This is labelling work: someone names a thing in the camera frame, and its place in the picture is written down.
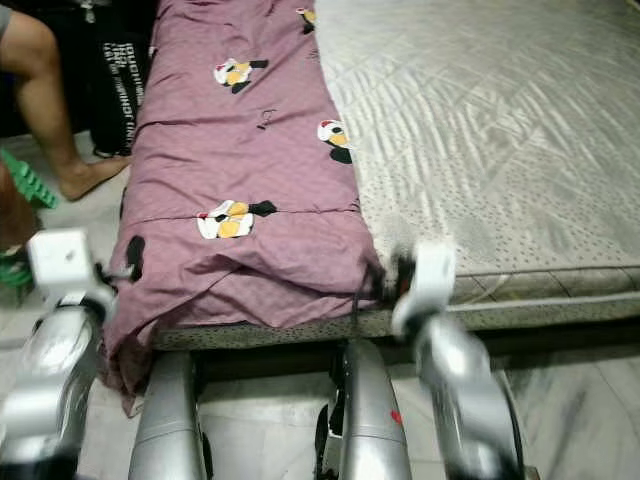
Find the tiled floor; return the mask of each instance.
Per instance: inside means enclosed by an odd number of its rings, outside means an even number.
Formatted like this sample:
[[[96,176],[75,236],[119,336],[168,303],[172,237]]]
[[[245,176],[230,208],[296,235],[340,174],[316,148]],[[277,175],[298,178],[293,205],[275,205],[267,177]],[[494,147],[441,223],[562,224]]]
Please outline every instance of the tiled floor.
[[[80,138],[88,152],[86,136]],[[51,176],[32,142],[4,141],[20,158]],[[117,233],[123,173],[82,202],[43,212],[47,227],[85,226],[98,260],[106,261]],[[42,313],[37,294],[17,308],[0,292],[0,398],[9,390],[18,347]],[[640,478],[640,348],[607,358],[601,352],[556,355],[535,368],[509,368],[526,441],[527,463],[545,480]],[[442,480],[431,404],[410,366],[391,369],[405,420],[414,478]],[[216,480],[311,479],[316,415],[331,385],[312,374],[211,384],[200,408],[213,444]],[[99,383],[90,397],[79,471],[94,480],[124,480],[139,419],[127,419],[117,395]]]

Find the leg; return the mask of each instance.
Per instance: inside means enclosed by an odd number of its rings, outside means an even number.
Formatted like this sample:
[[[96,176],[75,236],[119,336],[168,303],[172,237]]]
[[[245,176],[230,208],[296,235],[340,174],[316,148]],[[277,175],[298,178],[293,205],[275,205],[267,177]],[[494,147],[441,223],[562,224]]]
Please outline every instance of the leg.
[[[0,39],[0,70],[16,75],[18,105],[69,200],[116,175],[127,159],[85,164],[73,141],[55,38],[41,22],[12,12]]]

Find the red marking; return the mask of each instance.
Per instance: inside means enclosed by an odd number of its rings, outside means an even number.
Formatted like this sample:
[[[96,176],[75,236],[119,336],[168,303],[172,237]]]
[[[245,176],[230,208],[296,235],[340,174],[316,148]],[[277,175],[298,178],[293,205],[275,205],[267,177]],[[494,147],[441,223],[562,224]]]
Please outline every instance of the red marking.
[[[391,418],[398,424],[402,425],[402,415],[397,410],[391,410]]]

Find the mattress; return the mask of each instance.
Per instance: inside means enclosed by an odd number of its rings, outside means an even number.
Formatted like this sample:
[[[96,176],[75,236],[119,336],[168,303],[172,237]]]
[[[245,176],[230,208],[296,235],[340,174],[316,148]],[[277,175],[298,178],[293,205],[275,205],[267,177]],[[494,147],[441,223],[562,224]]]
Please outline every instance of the mattress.
[[[363,216],[391,257],[453,239],[471,328],[640,314],[640,15],[618,0],[316,0]],[[389,312],[164,330],[156,348],[389,333]]]

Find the bare foot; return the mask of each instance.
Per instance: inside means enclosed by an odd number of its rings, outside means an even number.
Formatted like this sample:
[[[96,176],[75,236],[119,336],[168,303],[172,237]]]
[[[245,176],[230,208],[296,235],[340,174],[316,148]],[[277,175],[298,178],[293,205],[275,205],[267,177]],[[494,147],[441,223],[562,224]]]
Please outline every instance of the bare foot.
[[[60,193],[70,202],[80,200],[101,183],[114,177],[129,165],[129,157],[114,157],[94,164],[79,162],[60,178]]]

